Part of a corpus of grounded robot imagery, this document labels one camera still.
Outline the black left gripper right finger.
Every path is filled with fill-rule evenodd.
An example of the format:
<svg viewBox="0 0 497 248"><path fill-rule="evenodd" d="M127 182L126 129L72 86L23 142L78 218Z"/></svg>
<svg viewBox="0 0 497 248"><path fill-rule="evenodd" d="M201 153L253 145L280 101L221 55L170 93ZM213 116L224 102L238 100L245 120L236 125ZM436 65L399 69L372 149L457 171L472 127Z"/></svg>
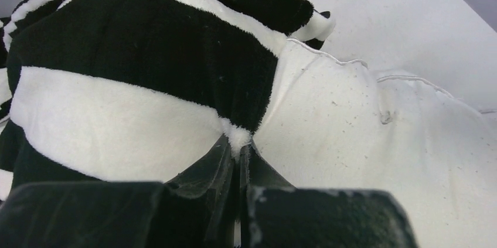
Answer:
<svg viewBox="0 0 497 248"><path fill-rule="evenodd" d="M242 247L417 247L386 191L296 188L259 154L240 153Z"/></svg>

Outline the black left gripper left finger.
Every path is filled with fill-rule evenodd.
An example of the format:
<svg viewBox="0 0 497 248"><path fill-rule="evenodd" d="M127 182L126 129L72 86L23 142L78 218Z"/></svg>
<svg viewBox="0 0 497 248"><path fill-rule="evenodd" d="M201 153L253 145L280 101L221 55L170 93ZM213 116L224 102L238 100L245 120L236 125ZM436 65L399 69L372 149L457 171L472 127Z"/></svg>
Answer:
<svg viewBox="0 0 497 248"><path fill-rule="evenodd" d="M1 207L1 246L232 247L233 171L222 136L167 183L26 184Z"/></svg>

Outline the black white striped pillowcase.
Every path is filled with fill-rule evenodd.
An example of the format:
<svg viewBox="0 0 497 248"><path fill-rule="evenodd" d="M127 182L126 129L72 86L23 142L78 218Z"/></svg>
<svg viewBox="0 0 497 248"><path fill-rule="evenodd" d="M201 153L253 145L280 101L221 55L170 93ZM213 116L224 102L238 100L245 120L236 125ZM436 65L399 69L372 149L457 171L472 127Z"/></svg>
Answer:
<svg viewBox="0 0 497 248"><path fill-rule="evenodd" d="M1 200L44 181L161 181L267 112L309 0L23 0L1 19Z"/></svg>

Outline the white pillow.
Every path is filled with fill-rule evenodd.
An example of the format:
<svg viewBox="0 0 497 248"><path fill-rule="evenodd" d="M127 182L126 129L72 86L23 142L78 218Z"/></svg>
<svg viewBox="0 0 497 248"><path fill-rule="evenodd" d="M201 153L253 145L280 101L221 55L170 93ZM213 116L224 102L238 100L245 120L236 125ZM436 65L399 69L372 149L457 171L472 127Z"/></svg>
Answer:
<svg viewBox="0 0 497 248"><path fill-rule="evenodd" d="M496 246L496 131L420 77L288 40L254 140L295 186L391 192L421 247Z"/></svg>

